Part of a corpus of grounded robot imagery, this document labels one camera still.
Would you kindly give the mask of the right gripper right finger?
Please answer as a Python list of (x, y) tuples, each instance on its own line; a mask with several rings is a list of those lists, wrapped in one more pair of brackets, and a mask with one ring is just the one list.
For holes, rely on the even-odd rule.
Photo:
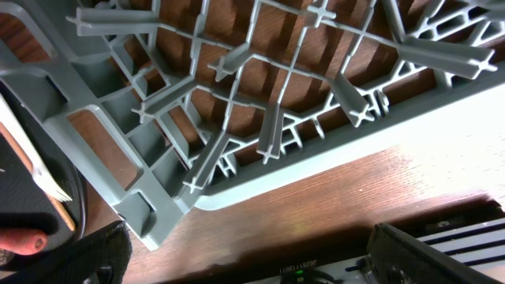
[(374, 226), (367, 252), (379, 284), (499, 283), (387, 223)]

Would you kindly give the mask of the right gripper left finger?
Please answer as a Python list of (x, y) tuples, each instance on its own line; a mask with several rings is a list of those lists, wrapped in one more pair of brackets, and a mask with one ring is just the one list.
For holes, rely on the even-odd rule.
[(2, 284), (121, 284), (133, 247), (128, 227), (115, 221), (79, 241), (54, 250)]

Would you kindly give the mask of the orange carrot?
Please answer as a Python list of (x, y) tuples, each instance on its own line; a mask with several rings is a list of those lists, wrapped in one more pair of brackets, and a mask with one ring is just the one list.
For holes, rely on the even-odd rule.
[(47, 235), (38, 229), (1, 228), (1, 249), (17, 255), (30, 256), (47, 245)]

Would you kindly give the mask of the wooden chopstick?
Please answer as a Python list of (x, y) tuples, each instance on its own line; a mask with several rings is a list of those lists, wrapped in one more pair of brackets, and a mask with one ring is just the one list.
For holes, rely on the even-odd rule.
[(62, 199), (64, 202), (67, 202), (71, 198), (57, 185), (26, 132), (17, 123), (9, 122), (7, 125), (1, 123), (1, 133), (31, 174), (33, 181), (45, 192), (47, 198), (62, 217), (65, 224), (71, 231), (74, 231), (76, 229), (75, 222), (60, 201)]

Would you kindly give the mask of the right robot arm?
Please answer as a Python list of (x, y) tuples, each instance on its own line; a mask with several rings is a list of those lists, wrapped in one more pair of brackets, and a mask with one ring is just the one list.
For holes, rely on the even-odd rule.
[[(132, 253), (123, 221), (58, 249), (4, 283), (120, 283)], [(305, 262), (266, 283), (494, 283), (484, 274), (504, 264), (504, 220), (495, 219), (415, 238), (380, 223), (366, 255), (325, 265)]]

